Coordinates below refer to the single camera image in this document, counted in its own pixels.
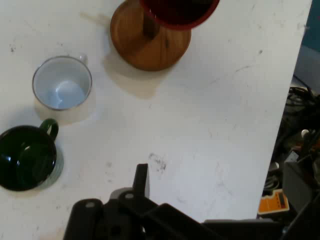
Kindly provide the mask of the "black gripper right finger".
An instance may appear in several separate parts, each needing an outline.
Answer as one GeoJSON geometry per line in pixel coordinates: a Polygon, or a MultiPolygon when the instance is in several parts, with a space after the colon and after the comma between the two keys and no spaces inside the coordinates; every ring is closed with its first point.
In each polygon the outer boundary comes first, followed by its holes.
{"type": "Polygon", "coordinates": [[[279,240],[283,235],[283,225],[271,220],[199,223],[166,203],[144,214],[144,226],[155,240],[279,240]]]}

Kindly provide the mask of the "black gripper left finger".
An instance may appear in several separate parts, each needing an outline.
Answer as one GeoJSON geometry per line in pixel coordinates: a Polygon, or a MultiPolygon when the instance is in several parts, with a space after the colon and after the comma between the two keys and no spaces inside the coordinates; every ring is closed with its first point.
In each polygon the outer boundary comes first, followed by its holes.
{"type": "Polygon", "coordinates": [[[158,205],[149,199],[149,168],[138,164],[132,187],[112,192],[108,202],[97,198],[76,202],[64,240],[144,240],[142,215],[158,205]]]}

